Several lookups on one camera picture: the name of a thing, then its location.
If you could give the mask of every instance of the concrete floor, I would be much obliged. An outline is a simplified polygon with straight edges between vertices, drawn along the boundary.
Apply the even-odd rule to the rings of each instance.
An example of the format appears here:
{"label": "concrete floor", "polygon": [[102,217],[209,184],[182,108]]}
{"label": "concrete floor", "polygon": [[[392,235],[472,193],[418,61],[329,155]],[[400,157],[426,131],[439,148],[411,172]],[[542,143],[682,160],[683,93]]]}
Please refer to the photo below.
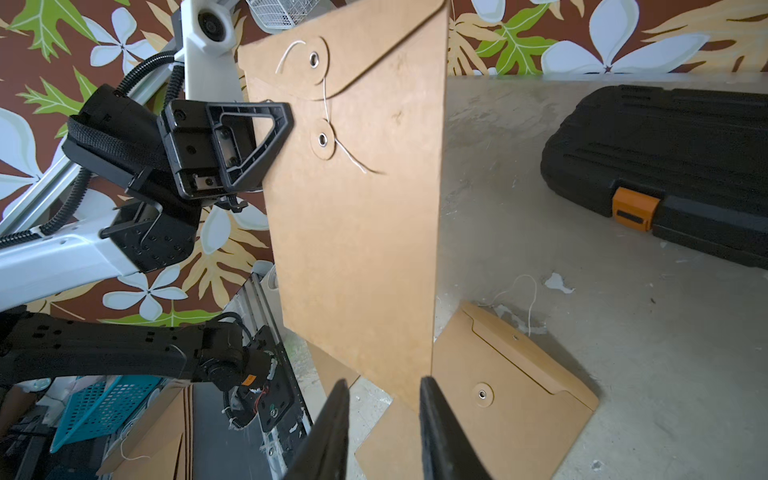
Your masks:
{"label": "concrete floor", "polygon": [[[753,80],[661,85],[768,92]],[[554,478],[766,478],[768,273],[622,227],[541,179],[546,140],[605,84],[449,81],[435,334],[463,299],[526,319],[534,282],[511,286],[530,275],[531,338],[601,400]],[[575,291],[547,288],[552,273]],[[294,355],[301,342],[286,341]],[[350,457],[388,402],[370,382],[353,386]]]}

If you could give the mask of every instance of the brown envelope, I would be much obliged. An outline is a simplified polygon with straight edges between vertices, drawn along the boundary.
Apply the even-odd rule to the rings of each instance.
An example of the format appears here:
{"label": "brown envelope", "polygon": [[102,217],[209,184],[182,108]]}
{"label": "brown envelope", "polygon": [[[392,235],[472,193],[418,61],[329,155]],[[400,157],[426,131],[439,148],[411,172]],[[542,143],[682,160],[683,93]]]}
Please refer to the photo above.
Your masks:
{"label": "brown envelope", "polygon": [[[432,375],[498,480],[550,478],[598,406],[527,336],[470,303],[435,342]],[[394,401],[355,453],[369,480],[423,478],[418,427],[418,415]]]}
{"label": "brown envelope", "polygon": [[123,462],[112,474],[114,480],[174,480],[177,462],[184,454],[184,434],[174,436],[169,442],[152,452],[143,462]]}
{"label": "brown envelope", "polygon": [[238,51],[250,100],[295,122],[264,180],[285,325],[412,409],[432,361],[447,24],[445,0],[361,0]]}
{"label": "brown envelope", "polygon": [[352,384],[360,378],[358,372],[350,369],[348,366],[317,348],[312,343],[307,342],[306,347],[309,349],[310,355],[312,355],[312,361],[315,363],[315,368],[317,369],[317,376],[320,377],[320,385],[323,386],[323,391],[326,393],[326,396],[331,394],[333,386],[340,379],[345,379],[347,387],[351,387]]}
{"label": "brown envelope", "polygon": [[[131,430],[124,436],[122,440],[123,452],[128,455],[132,452],[136,445],[146,436],[146,434],[152,429],[152,427],[158,422],[163,415],[170,415],[166,413],[170,409],[170,405],[174,403],[179,393],[182,393],[190,383],[186,380],[171,380],[160,395],[152,402],[138,420],[134,423]],[[120,444],[114,444],[104,460],[101,462],[101,467],[96,472],[96,475],[106,475],[112,473],[114,470],[124,461],[123,456],[120,453]]]}

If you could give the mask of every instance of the blue basket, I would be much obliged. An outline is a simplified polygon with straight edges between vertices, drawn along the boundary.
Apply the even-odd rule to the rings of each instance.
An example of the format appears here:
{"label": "blue basket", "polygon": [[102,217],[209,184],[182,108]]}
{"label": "blue basket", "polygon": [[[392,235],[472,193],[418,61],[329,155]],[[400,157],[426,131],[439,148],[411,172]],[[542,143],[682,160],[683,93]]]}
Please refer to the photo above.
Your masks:
{"label": "blue basket", "polygon": [[95,383],[69,399],[51,444],[51,453],[62,445],[115,433],[125,419],[160,382],[156,376],[119,376],[108,388]]}

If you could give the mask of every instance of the wire basket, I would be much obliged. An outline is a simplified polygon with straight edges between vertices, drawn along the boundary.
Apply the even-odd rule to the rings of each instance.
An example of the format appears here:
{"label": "wire basket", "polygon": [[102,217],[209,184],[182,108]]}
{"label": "wire basket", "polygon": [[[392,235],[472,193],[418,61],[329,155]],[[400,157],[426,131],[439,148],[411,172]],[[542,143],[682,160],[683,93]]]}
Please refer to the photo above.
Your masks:
{"label": "wire basket", "polygon": [[254,17],[267,28],[287,30],[297,26],[319,0],[248,0]]}
{"label": "wire basket", "polygon": [[69,399],[51,444],[63,445],[115,433],[160,382],[156,376],[119,376],[109,387],[97,382]]}

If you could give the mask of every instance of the orange latch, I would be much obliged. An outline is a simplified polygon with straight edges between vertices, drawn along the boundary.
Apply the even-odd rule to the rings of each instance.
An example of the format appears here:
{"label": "orange latch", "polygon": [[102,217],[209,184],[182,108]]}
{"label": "orange latch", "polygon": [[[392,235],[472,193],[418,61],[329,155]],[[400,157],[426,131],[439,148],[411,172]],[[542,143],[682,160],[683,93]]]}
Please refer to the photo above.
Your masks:
{"label": "orange latch", "polygon": [[614,194],[614,218],[618,223],[641,232],[650,230],[659,199],[619,187]]}
{"label": "orange latch", "polygon": [[251,384],[251,383],[253,383],[253,381],[254,381],[255,379],[256,379],[256,376],[254,376],[254,375],[248,375],[248,376],[245,378],[245,380],[243,381],[243,383],[242,383],[241,385],[244,385],[244,386],[250,386],[250,384]]}

